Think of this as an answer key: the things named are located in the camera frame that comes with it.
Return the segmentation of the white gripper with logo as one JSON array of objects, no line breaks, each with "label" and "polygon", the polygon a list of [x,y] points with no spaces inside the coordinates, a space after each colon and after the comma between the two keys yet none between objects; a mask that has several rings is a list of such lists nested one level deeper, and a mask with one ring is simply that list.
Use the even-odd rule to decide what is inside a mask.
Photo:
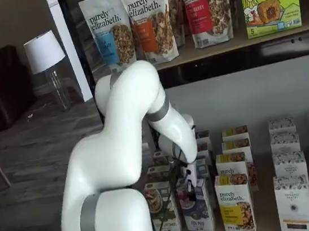
[{"label": "white gripper with logo", "polygon": [[197,185],[197,165],[196,161],[192,163],[181,162],[181,174],[184,179],[184,183],[187,187],[188,198],[190,201],[197,200],[195,194],[195,187]]}]

